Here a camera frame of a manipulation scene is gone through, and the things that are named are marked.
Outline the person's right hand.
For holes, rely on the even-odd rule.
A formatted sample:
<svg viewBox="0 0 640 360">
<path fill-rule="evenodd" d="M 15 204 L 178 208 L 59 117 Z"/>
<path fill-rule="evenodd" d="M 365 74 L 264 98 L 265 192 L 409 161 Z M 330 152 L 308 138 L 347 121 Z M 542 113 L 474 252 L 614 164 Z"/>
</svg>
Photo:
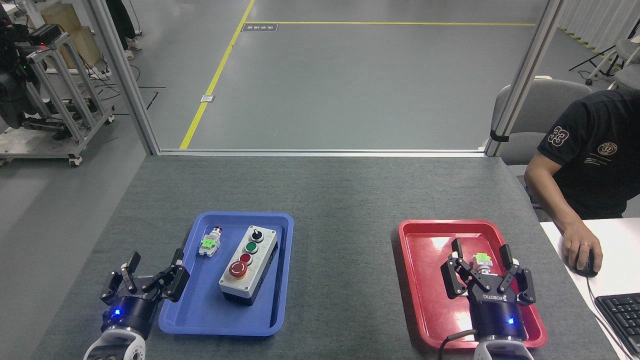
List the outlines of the person's right hand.
<svg viewBox="0 0 640 360">
<path fill-rule="evenodd" d="M 582 271 L 587 267 L 590 255 L 593 255 L 592 269 L 601 271 L 603 253 L 601 242 L 582 222 L 572 223 L 562 228 L 563 255 L 570 269 Z"/>
</svg>

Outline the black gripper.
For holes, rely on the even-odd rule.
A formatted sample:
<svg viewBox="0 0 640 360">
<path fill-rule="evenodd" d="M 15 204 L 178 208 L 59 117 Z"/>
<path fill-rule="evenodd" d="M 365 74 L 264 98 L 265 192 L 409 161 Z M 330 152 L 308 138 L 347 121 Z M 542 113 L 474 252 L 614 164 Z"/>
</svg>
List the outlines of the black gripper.
<svg viewBox="0 0 640 360">
<path fill-rule="evenodd" d="M 537 300 L 530 269 L 523 268 L 513 258 L 509 244 L 503 244 L 499 255 L 505 272 L 502 278 L 486 278 L 464 260 L 459 238 L 452 241 L 451 248 L 448 260 L 440 266 L 446 296 L 455 299 L 467 291 L 471 327 L 476 330 L 474 340 L 525 341 L 528 337 L 519 305 L 529 306 Z M 511 288 L 514 280 L 518 285 L 517 295 Z"/>
<path fill-rule="evenodd" d="M 141 260 L 137 251 L 132 252 L 126 264 L 112 270 L 100 292 L 100 300 L 109 306 L 102 315 L 101 331 L 127 330 L 148 340 L 160 299 L 176 303 L 185 291 L 190 273 L 183 265 L 184 255 L 183 249 L 177 248 L 171 264 L 142 285 L 144 294 L 153 293 L 151 298 L 133 296 L 138 292 L 133 274 Z"/>
</svg>

